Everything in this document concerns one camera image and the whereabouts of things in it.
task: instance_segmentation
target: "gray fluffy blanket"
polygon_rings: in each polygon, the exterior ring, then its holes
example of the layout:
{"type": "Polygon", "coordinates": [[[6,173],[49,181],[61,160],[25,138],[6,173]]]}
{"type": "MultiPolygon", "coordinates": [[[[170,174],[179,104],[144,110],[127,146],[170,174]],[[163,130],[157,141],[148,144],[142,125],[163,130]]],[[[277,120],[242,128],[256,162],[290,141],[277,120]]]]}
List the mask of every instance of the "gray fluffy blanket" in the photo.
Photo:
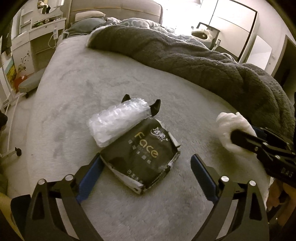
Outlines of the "gray fluffy blanket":
{"type": "Polygon", "coordinates": [[[187,79],[222,97],[252,125],[293,136],[293,105],[278,82],[255,65],[238,64],[155,30],[123,25],[95,30],[88,47],[121,53],[187,79]]]}

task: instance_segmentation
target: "caster wheel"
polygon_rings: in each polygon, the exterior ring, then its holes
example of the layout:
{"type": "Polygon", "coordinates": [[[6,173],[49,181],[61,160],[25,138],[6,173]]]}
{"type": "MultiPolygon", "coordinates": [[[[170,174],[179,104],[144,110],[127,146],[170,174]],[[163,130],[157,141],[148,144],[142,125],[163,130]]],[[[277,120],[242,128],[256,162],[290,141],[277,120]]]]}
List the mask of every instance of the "caster wheel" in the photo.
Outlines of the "caster wheel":
{"type": "Polygon", "coordinates": [[[15,151],[17,152],[17,156],[21,156],[22,155],[22,150],[19,148],[15,148],[15,151]]]}

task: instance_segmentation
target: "silver screw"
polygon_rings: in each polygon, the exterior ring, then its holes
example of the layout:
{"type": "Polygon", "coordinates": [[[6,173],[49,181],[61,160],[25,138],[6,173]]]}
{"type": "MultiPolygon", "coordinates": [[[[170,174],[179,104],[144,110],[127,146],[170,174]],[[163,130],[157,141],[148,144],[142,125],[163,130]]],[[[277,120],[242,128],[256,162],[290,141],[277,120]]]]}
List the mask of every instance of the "silver screw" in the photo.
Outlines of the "silver screw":
{"type": "Polygon", "coordinates": [[[73,175],[71,175],[71,174],[65,176],[65,180],[66,180],[66,181],[72,181],[73,178],[74,178],[74,177],[73,177],[73,175]]]}
{"type": "Polygon", "coordinates": [[[38,184],[39,185],[43,185],[45,183],[45,180],[44,179],[40,179],[39,181],[38,181],[38,184]]]}
{"type": "Polygon", "coordinates": [[[229,181],[229,177],[227,177],[227,176],[222,176],[221,177],[221,180],[223,181],[223,182],[228,182],[229,181]]]}
{"type": "Polygon", "coordinates": [[[250,184],[251,186],[253,186],[253,187],[255,187],[255,186],[256,186],[256,182],[255,182],[255,181],[253,181],[253,180],[249,181],[249,184],[250,184]]]}

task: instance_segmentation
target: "white pillow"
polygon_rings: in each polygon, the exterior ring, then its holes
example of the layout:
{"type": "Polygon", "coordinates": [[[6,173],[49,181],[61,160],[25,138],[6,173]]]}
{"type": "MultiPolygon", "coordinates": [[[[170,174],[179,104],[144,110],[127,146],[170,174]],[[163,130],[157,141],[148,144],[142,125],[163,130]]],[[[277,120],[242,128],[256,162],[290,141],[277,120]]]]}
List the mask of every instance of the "white pillow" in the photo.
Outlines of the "white pillow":
{"type": "Polygon", "coordinates": [[[75,22],[86,19],[86,18],[103,18],[106,14],[100,11],[86,11],[75,14],[75,22]]]}

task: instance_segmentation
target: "white logo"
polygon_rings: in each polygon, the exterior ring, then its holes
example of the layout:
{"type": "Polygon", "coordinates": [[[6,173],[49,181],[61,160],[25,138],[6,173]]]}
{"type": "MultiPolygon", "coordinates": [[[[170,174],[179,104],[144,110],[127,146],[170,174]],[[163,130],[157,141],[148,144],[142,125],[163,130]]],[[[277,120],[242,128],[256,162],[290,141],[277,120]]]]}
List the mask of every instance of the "white logo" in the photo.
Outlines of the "white logo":
{"type": "Polygon", "coordinates": [[[165,137],[165,134],[162,133],[159,128],[157,127],[156,129],[152,129],[151,130],[151,134],[154,135],[154,136],[157,136],[157,138],[160,140],[160,141],[168,141],[168,138],[165,137]]]}

